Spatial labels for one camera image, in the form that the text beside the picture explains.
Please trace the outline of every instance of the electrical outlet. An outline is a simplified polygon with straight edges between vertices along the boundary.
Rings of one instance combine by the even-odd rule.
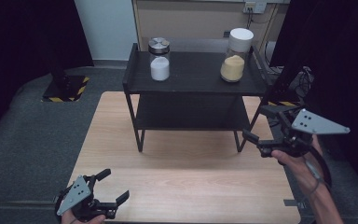
[[[255,12],[255,2],[245,2],[243,13]]]

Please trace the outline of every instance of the black curtain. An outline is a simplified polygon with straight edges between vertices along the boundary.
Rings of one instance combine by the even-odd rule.
[[[46,47],[57,67],[93,66],[75,2],[0,0],[0,118],[21,85],[51,72]]]
[[[317,72],[315,69],[319,67],[320,56],[328,51],[353,9],[353,3],[348,0],[292,0],[269,65],[287,65],[295,51],[294,45],[306,35],[307,46],[302,48],[307,49],[298,55],[301,57],[299,60]],[[306,27],[309,20],[313,20],[312,27]]]
[[[324,117],[351,128],[349,134],[329,138],[338,142],[358,174],[358,5],[347,17],[331,48],[320,57],[307,102],[317,102]]]

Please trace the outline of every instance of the black shelf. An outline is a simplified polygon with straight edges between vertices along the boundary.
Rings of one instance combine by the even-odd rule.
[[[245,57],[245,68],[238,82],[226,82],[220,68],[224,53],[171,52],[170,76],[155,81],[150,74],[147,51],[132,46],[123,77],[123,89],[131,114],[138,150],[143,150],[145,130],[232,131],[237,150],[242,151],[237,131],[251,130],[242,96],[264,96],[270,90],[266,69],[260,72],[260,55],[252,47]],[[131,96],[139,94],[137,112]]]
[[[241,96],[142,94],[137,111],[140,130],[241,131],[250,127]]]

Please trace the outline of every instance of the jar lid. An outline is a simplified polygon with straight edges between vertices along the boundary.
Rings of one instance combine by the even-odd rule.
[[[149,41],[149,52],[152,54],[166,54],[170,52],[170,42],[163,37],[155,37]]]

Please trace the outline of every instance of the yellow black hazard tape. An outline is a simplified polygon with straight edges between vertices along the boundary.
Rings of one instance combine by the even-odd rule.
[[[299,105],[301,105],[301,102],[268,101],[268,105],[291,105],[291,106],[299,106]]]
[[[78,101],[86,89],[86,85],[89,82],[88,77],[84,77],[81,83],[78,85],[78,89],[74,91],[70,96],[61,96],[59,94],[54,96],[44,96],[42,102],[73,102]]]

